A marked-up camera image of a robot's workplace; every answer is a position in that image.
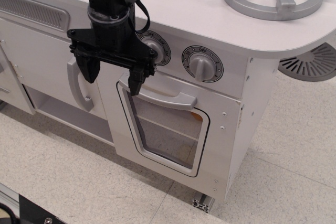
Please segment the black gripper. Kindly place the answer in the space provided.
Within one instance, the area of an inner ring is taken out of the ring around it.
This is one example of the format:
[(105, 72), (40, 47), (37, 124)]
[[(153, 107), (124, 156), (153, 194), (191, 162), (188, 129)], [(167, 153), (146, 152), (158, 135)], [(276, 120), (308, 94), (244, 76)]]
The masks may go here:
[(156, 71), (158, 53), (138, 39), (134, 25), (135, 15), (130, 14), (115, 24), (91, 22), (91, 28), (67, 31), (70, 51), (86, 81), (94, 83), (103, 61), (129, 69), (130, 94), (139, 94), (145, 77)]

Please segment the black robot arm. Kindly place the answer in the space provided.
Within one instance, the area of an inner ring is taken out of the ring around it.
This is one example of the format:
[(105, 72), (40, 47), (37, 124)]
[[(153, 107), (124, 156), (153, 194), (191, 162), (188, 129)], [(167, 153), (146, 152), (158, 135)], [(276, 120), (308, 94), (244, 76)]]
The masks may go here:
[(148, 15), (140, 0), (89, 0), (89, 29), (70, 29), (70, 51), (84, 78), (93, 83), (106, 62), (127, 68), (131, 95), (138, 95), (145, 79), (154, 75), (157, 51), (139, 40), (135, 7)]

